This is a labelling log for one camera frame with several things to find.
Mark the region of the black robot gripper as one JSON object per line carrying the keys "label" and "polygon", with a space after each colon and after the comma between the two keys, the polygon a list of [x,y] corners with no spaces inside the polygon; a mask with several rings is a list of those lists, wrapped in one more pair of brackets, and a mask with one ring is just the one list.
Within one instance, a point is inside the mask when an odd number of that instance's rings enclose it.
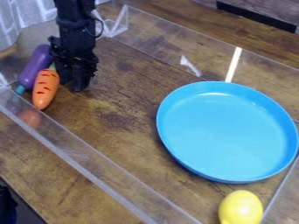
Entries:
{"label": "black robot gripper", "polygon": [[58,17],[57,24],[61,36],[50,36],[49,40],[61,83],[73,85],[73,90],[81,92],[90,86],[98,72],[99,58],[94,53],[97,22],[93,18],[71,21]]}

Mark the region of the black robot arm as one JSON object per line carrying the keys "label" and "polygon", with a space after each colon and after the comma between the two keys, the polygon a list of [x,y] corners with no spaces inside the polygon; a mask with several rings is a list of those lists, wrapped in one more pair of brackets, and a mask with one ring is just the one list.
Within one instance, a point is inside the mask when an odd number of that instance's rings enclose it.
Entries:
{"label": "black robot arm", "polygon": [[54,0],[61,36],[50,36],[51,56],[61,83],[75,92],[83,91],[98,71],[95,0]]}

